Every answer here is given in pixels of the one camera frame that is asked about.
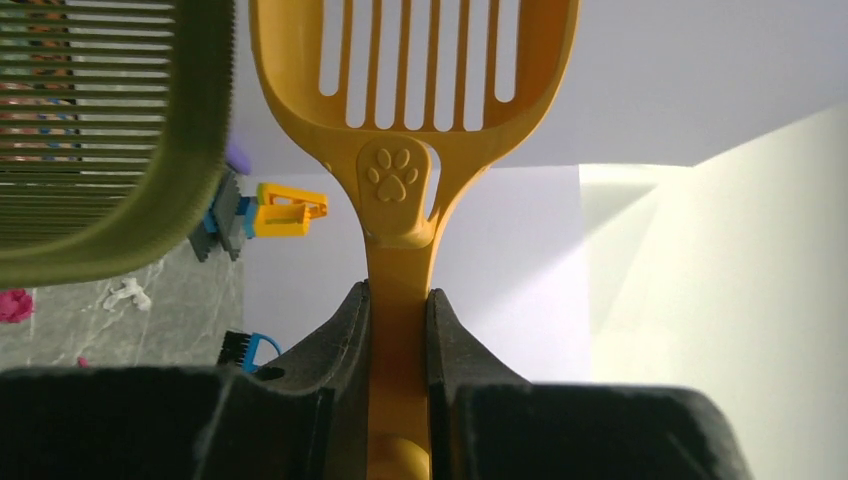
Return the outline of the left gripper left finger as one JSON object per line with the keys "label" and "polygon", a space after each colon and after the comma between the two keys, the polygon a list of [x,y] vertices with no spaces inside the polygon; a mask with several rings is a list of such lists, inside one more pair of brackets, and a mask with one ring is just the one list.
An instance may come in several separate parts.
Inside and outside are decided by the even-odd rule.
{"label": "left gripper left finger", "polygon": [[369,365],[370,291],[357,282],[327,321],[256,372],[219,369],[199,478],[364,478]]}

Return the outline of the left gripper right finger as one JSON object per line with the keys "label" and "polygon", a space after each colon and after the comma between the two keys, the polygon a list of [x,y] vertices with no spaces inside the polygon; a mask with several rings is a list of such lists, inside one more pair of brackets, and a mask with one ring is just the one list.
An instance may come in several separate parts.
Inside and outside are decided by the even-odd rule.
{"label": "left gripper right finger", "polygon": [[441,289],[433,289],[428,295],[425,333],[430,476],[450,479],[451,407],[457,390],[465,385],[527,385],[529,381],[498,359],[461,324]]}

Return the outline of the blue hand brush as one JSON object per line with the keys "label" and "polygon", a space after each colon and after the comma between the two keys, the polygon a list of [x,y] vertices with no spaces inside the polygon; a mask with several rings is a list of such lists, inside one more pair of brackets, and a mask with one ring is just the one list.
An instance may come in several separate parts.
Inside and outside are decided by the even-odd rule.
{"label": "blue hand brush", "polygon": [[255,359],[259,347],[263,342],[268,343],[277,355],[283,353],[279,344],[267,335],[227,330],[219,350],[216,365],[236,366],[247,373],[255,373],[260,369],[260,366],[255,363]]}

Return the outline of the orange slotted plastic scoop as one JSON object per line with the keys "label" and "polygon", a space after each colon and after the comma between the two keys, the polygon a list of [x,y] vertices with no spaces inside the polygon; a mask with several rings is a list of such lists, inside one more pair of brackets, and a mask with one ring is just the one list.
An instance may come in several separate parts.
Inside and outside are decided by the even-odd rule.
{"label": "orange slotted plastic scoop", "polygon": [[444,229],[469,187],[550,110],[576,38],[576,1],[481,5],[482,123],[465,123],[469,1],[342,5],[336,89],[321,90],[323,1],[248,7],[258,79],[278,125],[347,194],[371,292],[366,475],[428,479],[425,303]]}

